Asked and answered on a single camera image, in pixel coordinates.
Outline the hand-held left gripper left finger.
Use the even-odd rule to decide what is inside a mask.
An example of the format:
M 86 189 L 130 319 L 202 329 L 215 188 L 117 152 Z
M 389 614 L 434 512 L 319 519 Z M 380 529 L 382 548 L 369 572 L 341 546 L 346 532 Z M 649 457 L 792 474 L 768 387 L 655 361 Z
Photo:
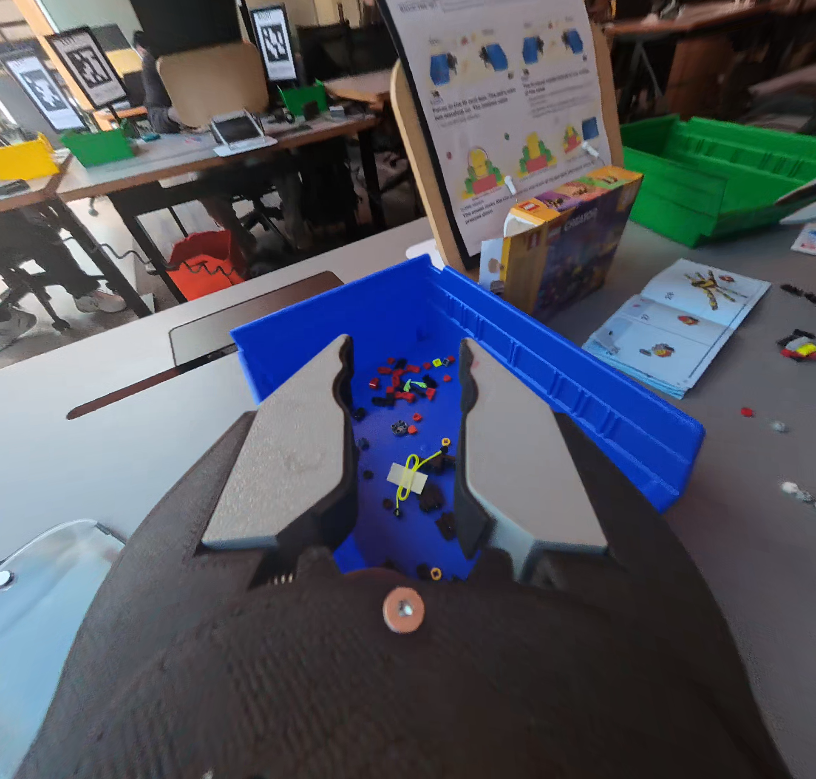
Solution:
M 258 406 L 201 543 L 335 550 L 358 517 L 353 341 L 339 335 Z

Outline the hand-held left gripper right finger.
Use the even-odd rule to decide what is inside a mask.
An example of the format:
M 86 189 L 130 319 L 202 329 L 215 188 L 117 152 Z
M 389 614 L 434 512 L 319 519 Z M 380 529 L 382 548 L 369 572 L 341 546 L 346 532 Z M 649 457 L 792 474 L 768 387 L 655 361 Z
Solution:
M 525 581 L 546 551 L 606 552 L 552 408 L 472 338 L 460 345 L 459 380 L 454 523 L 465 559 L 502 550 Z

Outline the blue plastic bin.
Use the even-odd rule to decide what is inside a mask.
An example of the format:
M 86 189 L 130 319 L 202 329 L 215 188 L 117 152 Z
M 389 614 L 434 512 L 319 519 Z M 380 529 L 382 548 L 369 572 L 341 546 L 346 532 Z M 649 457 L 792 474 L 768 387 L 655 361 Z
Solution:
M 353 341 L 353 385 L 389 356 L 458 356 L 472 338 L 566 413 L 658 513 L 686 489 L 705 431 L 695 419 L 450 269 L 421 257 L 292 305 L 232 331 L 260 403 L 339 335 Z M 353 538 L 335 552 L 363 567 Z

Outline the pile of small lego pieces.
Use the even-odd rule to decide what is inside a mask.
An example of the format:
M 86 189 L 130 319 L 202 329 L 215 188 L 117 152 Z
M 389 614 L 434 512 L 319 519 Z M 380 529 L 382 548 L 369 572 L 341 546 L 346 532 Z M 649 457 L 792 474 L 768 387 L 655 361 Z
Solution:
M 453 356 L 389 356 L 355 381 L 356 555 L 411 579 L 464 581 L 454 517 L 459 386 Z

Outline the open lego instruction booklet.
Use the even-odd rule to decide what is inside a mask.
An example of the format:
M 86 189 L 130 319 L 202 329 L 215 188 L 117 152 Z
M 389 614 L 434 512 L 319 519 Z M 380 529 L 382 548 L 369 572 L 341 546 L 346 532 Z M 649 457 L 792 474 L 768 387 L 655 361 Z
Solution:
M 682 399 L 770 286 L 708 264 L 677 260 L 599 326 L 584 350 L 642 384 Z

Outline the yellow lego set box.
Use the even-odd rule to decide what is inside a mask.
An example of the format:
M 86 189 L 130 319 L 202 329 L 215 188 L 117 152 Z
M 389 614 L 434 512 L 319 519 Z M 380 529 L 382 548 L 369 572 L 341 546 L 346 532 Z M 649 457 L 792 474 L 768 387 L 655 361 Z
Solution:
M 504 223 L 500 297 L 543 322 L 598 291 L 644 177 L 600 167 L 515 204 Z

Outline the orange bag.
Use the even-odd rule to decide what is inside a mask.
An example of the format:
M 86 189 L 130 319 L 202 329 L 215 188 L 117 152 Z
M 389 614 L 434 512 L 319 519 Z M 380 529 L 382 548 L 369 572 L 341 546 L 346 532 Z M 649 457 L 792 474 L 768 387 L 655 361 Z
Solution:
M 228 230 L 189 234 L 174 244 L 167 273 L 185 299 L 195 300 L 245 281 L 247 263 Z

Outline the clear acrylic plate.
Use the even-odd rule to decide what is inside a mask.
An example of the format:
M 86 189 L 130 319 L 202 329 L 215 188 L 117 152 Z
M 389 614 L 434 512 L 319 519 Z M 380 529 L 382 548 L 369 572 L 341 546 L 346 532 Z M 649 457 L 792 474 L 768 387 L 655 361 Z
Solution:
M 77 630 L 125 540 L 92 519 L 56 525 L 1 565 L 1 777 L 33 743 Z

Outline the long grey work table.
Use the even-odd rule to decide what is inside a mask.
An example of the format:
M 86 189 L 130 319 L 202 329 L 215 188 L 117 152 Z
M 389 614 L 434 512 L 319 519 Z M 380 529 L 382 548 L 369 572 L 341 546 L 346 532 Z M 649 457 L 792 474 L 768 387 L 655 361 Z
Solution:
M 161 251 L 142 227 L 139 217 L 209 196 L 214 190 L 203 178 L 167 189 L 161 186 L 162 180 L 218 167 L 234 167 L 242 162 L 254 166 L 269 161 L 280 150 L 297 150 L 355 135 L 360 146 L 373 231 L 379 233 L 386 228 L 386 221 L 371 135 L 378 122 L 373 113 L 355 113 L 341 121 L 323 114 L 312 121 L 299 121 L 293 125 L 274 124 L 269 129 L 271 143 L 258 150 L 232 153 L 224 158 L 215 153 L 215 142 L 210 133 L 162 136 L 157 141 L 139 144 L 136 156 L 129 159 L 89 168 L 72 162 L 56 194 L 62 203 L 107 197 L 169 293 L 176 302 L 184 304 L 187 299 L 168 274 Z

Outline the white tablet device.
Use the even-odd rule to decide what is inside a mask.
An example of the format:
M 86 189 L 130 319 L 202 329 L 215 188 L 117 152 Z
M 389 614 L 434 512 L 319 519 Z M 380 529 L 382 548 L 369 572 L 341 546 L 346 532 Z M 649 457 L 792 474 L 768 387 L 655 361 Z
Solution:
M 210 120 L 213 151 L 221 158 L 261 150 L 278 144 L 266 135 L 260 122 L 247 110 L 220 114 Z

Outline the wooden poster board stand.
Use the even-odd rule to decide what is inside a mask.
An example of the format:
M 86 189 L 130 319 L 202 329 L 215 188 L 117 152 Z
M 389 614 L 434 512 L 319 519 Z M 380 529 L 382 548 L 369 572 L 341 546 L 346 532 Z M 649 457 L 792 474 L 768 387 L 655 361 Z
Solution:
M 609 161 L 617 167 L 623 167 L 623 143 L 615 98 L 614 70 L 609 41 L 597 24 L 591 23 L 590 27 L 601 90 L 601 112 L 609 144 Z M 468 256 L 466 249 L 459 246 L 456 241 L 448 211 L 445 209 L 442 188 L 434 173 L 432 159 L 434 149 L 429 147 L 423 132 L 422 120 L 411 91 L 411 81 L 401 59 L 397 59 L 392 69 L 390 100 L 413 178 L 443 264 L 475 281 L 478 275 L 478 258 Z

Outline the large green plastic bin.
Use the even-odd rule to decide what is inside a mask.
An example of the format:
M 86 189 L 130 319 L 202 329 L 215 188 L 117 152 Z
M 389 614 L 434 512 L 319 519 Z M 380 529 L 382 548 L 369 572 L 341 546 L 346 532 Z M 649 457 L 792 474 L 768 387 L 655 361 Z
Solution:
M 774 226 L 814 197 L 815 139 L 666 115 L 620 127 L 624 165 L 642 173 L 631 219 L 690 248 Z

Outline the small green plastic bin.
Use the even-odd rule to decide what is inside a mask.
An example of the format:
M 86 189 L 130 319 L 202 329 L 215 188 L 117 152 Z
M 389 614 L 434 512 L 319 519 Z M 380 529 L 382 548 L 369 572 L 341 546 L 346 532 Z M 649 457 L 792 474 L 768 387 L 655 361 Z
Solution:
M 305 110 L 317 109 L 316 115 L 328 113 L 329 103 L 326 88 L 322 81 L 316 80 L 311 85 L 299 85 L 284 88 L 278 86 L 280 100 L 294 117 L 306 118 Z

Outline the tan chair back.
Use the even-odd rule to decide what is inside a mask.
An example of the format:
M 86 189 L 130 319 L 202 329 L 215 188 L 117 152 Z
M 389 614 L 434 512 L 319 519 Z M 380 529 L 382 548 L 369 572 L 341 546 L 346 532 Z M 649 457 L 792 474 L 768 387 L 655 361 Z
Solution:
M 181 124 L 208 127 L 219 115 L 269 110 L 269 90 L 259 50 L 230 42 L 158 59 L 158 74 Z

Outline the printed instruction poster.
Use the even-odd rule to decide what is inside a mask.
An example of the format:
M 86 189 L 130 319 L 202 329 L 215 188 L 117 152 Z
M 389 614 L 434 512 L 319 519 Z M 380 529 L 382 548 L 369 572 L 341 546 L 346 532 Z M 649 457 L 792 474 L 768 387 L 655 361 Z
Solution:
M 471 268 L 523 200 L 623 164 L 610 55 L 584 0 L 375 0 Z

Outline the yellow plastic bin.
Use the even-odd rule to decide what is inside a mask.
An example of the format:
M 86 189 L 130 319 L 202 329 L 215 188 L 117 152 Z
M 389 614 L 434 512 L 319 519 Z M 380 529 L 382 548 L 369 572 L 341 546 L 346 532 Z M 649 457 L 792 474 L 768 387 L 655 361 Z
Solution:
M 1 182 L 38 180 L 58 173 L 55 150 L 41 132 L 31 141 L 1 146 Z

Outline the black white tag board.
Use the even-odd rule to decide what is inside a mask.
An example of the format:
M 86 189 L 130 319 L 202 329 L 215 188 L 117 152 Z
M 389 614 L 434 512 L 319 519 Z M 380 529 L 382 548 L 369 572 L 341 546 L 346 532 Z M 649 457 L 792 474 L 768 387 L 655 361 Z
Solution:
M 282 3 L 250 9 L 257 48 L 269 82 L 296 82 L 291 27 Z
M 124 81 L 90 27 L 50 34 L 46 41 L 93 110 L 128 100 Z
M 56 132 L 87 129 L 45 62 L 34 51 L 9 52 L 2 56 L 2 63 Z

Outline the dark monitor screen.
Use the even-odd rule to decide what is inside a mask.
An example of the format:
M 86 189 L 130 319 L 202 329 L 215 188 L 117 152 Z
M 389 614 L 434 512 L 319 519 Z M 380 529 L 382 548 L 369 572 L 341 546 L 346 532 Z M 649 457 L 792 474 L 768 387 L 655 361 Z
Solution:
M 242 38 L 238 0 L 129 0 L 155 58 Z

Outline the brown wooden table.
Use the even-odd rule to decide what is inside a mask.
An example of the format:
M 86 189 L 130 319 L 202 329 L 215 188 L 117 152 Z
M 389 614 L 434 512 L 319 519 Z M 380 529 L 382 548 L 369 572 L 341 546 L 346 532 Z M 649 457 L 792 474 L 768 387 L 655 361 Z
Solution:
M 651 64 L 645 52 L 645 43 L 658 40 L 681 41 L 696 37 L 733 32 L 750 24 L 753 20 L 763 20 L 769 16 L 799 17 L 814 14 L 815 0 L 801 0 L 792 3 L 767 2 L 730 3 L 723 8 L 703 7 L 685 11 L 682 17 L 672 20 L 648 21 L 621 20 L 602 25 L 601 30 L 609 46 L 616 42 L 632 43 L 633 51 L 627 67 L 627 79 L 620 89 L 617 110 L 622 123 L 628 122 L 635 96 L 635 83 L 639 66 L 648 71 Z

